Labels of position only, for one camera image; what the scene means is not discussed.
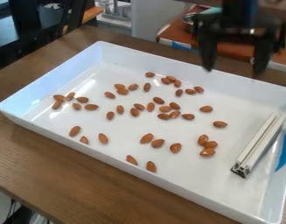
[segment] cable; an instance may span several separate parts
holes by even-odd
[[[11,209],[13,208],[13,205],[16,201],[14,199],[10,199],[10,209],[8,212],[8,215],[6,216],[6,220],[8,220],[10,218],[10,214],[11,214]]]
[[[10,219],[11,223],[14,223],[14,213],[15,213],[15,210],[16,210],[16,204],[17,204],[17,202],[15,201],[14,202],[14,206],[13,206],[13,215],[11,216],[11,219]]]

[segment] metal bar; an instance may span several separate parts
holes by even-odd
[[[238,156],[231,171],[246,178],[276,140],[285,120],[285,114],[272,114],[244,151]]]

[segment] floor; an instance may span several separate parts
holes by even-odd
[[[2,224],[10,209],[10,198],[0,192],[0,224]]]

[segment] white tray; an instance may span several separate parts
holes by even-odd
[[[144,74],[152,71],[155,79]],[[176,89],[163,85],[163,75],[176,76],[183,82],[182,89],[200,85],[203,94],[183,94],[177,98]],[[152,89],[144,93],[142,85],[151,82]],[[115,92],[116,83],[137,83],[140,88],[127,96],[105,98],[104,92]],[[74,111],[71,102],[59,110],[52,110],[52,96],[74,91],[100,105],[96,111]],[[158,106],[152,113],[142,112],[137,118],[129,114],[133,103],[146,105],[154,96],[166,102],[177,102],[182,113],[193,113],[196,118],[186,121],[157,119]],[[124,115],[113,121],[105,116],[122,104]],[[211,105],[214,111],[202,114],[199,108]],[[0,103],[0,110],[14,123],[50,137],[93,158],[145,179],[154,185],[192,200],[204,207],[242,223],[280,223],[286,195],[286,165],[278,172],[275,167],[282,148],[282,139],[272,146],[248,179],[243,179],[230,168],[256,131],[271,112],[286,111],[286,88],[230,73],[206,73],[199,66],[138,52],[118,45],[97,42],[51,72]],[[215,129],[212,122],[221,120],[229,125]],[[82,132],[74,138],[69,130],[79,125]],[[153,149],[140,144],[146,133],[165,139],[164,147]],[[101,145],[98,133],[105,133],[108,145]],[[219,143],[214,157],[199,156],[198,137],[206,133]],[[90,145],[79,142],[88,137]],[[180,142],[183,149],[171,154],[171,144]],[[125,161],[134,156],[138,166]],[[145,170],[153,161],[157,173]]]

